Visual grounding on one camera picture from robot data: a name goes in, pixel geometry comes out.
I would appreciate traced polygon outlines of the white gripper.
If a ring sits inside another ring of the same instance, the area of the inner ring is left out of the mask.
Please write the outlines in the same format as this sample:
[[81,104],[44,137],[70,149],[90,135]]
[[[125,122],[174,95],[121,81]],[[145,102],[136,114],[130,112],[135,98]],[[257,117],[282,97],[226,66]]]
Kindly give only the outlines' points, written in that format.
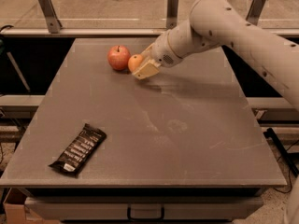
[[153,44],[141,52],[141,55],[144,59],[149,57],[153,59],[147,59],[133,72],[133,76],[139,80],[157,75],[160,66],[170,68],[182,61],[171,49],[168,33],[160,35]]

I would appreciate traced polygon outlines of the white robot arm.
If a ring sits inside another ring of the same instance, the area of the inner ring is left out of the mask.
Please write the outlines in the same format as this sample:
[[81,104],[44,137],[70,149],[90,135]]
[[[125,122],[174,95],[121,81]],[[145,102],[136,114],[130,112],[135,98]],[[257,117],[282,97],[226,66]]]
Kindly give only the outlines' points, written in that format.
[[226,0],[196,0],[186,21],[142,51],[132,75],[152,77],[187,56],[226,46],[299,110],[299,46],[243,19]]

